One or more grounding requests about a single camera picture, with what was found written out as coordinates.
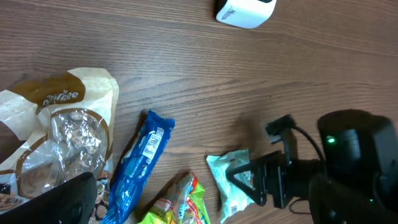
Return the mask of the green yellow candy bag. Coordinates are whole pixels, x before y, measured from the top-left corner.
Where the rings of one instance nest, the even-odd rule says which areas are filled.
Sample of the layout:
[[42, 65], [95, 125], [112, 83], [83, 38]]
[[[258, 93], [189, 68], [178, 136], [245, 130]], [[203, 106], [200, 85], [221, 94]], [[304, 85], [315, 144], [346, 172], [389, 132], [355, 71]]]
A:
[[156, 200], [139, 224], [210, 224], [205, 188], [189, 173]]

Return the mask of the beige brown cookie bag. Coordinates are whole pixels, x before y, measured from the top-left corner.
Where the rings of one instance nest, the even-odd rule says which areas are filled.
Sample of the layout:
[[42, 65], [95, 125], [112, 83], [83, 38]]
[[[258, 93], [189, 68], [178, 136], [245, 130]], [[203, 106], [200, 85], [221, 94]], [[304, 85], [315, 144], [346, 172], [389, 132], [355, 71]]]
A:
[[109, 205], [117, 81], [103, 68], [74, 68], [1, 92], [1, 125], [20, 142], [1, 141], [1, 215], [91, 172], [99, 223]]

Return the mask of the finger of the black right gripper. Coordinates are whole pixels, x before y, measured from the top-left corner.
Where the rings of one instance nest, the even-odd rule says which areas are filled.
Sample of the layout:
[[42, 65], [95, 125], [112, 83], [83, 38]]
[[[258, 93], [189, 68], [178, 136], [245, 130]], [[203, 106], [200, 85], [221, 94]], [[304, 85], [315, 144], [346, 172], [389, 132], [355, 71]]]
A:
[[256, 175], [257, 174], [257, 163], [254, 161], [250, 161], [249, 163], [245, 165], [241, 165], [239, 167], [235, 167], [229, 171], [226, 172], [226, 177], [228, 179], [232, 179], [235, 174], [240, 174], [246, 171], [250, 171], [251, 174]]
[[237, 188], [241, 189], [248, 197], [250, 197], [257, 205], [264, 206], [267, 203], [266, 179], [263, 177], [254, 178], [254, 186], [249, 187], [233, 175], [227, 176], [227, 179]]

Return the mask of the blue cookie pack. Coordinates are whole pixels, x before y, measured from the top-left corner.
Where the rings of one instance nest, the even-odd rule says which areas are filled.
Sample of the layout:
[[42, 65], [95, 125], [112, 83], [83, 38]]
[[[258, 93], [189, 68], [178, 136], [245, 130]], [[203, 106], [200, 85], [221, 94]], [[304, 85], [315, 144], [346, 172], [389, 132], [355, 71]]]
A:
[[108, 211], [101, 223], [124, 223], [136, 208], [154, 167], [175, 127], [174, 119], [149, 110], [132, 147], [122, 158], [109, 193]]

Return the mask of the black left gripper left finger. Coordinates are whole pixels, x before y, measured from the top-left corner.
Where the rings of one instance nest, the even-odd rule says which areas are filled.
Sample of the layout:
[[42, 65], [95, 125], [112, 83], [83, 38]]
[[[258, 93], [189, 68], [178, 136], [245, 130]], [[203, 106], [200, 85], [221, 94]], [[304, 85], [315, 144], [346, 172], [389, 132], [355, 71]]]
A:
[[88, 223], [96, 197], [96, 179], [84, 172], [3, 213], [1, 223]]

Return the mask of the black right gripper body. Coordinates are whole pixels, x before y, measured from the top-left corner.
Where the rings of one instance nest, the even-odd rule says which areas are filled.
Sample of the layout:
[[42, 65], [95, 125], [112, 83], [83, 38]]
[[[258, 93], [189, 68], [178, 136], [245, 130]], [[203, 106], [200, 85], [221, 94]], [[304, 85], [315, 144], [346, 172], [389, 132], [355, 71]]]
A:
[[251, 160], [249, 170], [254, 175], [248, 195], [258, 205], [267, 203], [271, 195], [276, 208], [287, 208], [294, 197], [308, 200], [311, 161], [287, 158], [280, 151]]

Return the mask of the pale green wipes packet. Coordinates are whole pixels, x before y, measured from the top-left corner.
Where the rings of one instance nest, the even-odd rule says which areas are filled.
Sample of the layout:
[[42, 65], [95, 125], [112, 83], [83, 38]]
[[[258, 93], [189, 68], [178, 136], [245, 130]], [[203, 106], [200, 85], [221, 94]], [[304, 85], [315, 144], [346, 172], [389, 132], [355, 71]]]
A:
[[206, 162], [220, 191], [220, 223], [223, 224], [229, 217], [232, 217], [237, 212], [245, 210], [247, 206], [254, 203], [249, 196], [226, 177], [227, 171], [250, 162], [249, 150], [231, 151], [223, 156], [209, 155], [206, 157]]

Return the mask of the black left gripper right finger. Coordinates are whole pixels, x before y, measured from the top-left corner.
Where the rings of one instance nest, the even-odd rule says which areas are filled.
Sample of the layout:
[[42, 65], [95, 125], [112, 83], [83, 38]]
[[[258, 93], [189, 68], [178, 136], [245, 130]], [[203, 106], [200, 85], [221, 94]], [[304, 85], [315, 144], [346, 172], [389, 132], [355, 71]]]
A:
[[396, 213], [321, 174], [309, 183], [308, 202], [314, 223], [397, 224]]

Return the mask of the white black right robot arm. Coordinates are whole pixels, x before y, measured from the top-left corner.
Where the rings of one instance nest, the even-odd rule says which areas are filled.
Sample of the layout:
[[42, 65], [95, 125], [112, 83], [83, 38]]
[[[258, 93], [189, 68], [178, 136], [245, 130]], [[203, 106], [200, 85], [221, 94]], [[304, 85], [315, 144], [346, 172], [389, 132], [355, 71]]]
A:
[[393, 122], [363, 110], [339, 110], [317, 122], [317, 159], [300, 159], [287, 114], [266, 123], [264, 132], [282, 151], [227, 171], [226, 178], [260, 206], [290, 208], [293, 198], [309, 203], [315, 223], [397, 221], [397, 134]]

